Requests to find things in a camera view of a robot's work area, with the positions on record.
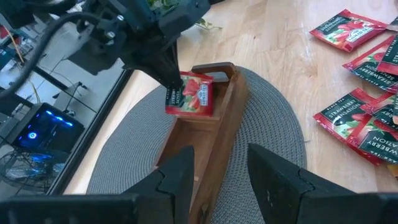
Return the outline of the round grey woven placemat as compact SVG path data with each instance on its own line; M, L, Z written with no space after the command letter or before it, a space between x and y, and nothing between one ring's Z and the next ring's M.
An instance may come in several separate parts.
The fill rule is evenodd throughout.
M215 207L211 213L200 211L199 224L265 224L249 179L248 144L306 166L302 130L289 102L258 74L240 71L249 98ZM158 86L125 115L99 154L88 194L120 194L152 172L173 121L164 101L165 88Z

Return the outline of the green leafy plant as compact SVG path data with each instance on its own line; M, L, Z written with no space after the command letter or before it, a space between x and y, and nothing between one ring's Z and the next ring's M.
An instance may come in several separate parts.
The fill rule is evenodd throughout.
M172 7L177 6L181 0L146 0L152 10L159 9L164 14ZM201 18L195 23L196 26L205 30L222 29L222 27L214 26L212 23Z

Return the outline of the black computer case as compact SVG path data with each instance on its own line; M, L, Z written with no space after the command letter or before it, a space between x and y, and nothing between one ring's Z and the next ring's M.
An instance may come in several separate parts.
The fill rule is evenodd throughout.
M13 146L70 153L85 130L75 118L48 103L34 104L7 137Z

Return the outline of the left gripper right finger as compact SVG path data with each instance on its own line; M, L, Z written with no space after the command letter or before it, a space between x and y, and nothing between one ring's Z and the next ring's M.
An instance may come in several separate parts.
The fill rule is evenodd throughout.
M249 144L249 178L266 224L297 224L302 195L313 190L301 171L272 151Z

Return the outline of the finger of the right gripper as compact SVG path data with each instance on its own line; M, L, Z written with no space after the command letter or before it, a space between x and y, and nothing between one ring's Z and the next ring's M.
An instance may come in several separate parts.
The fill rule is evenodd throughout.
M178 65L177 41L170 44L164 51L163 81L164 86L178 90L182 87L183 81L180 77Z
M169 86L167 59L161 55L150 55L148 57L135 57L128 55L124 57L124 68L140 70L163 86Z

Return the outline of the wooden three-compartment tray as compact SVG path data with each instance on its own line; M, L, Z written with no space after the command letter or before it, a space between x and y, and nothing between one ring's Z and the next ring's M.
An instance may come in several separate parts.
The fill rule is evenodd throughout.
M213 84L213 115L176 116L155 160L155 167L187 145L194 148L193 190L185 224L209 224L240 127L249 90L231 62L192 67L195 73L223 72L227 82Z

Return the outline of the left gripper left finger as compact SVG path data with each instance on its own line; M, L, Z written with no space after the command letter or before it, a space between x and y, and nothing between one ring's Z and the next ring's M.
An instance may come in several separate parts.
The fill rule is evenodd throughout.
M182 147L123 192L134 202L134 224L188 224L194 181L194 148Z

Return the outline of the black aluminium table frame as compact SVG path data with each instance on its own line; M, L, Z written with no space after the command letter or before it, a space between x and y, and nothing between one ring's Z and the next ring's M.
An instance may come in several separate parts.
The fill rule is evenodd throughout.
M121 73L47 195L86 193L103 146L132 108L128 94L137 74L134 70Z

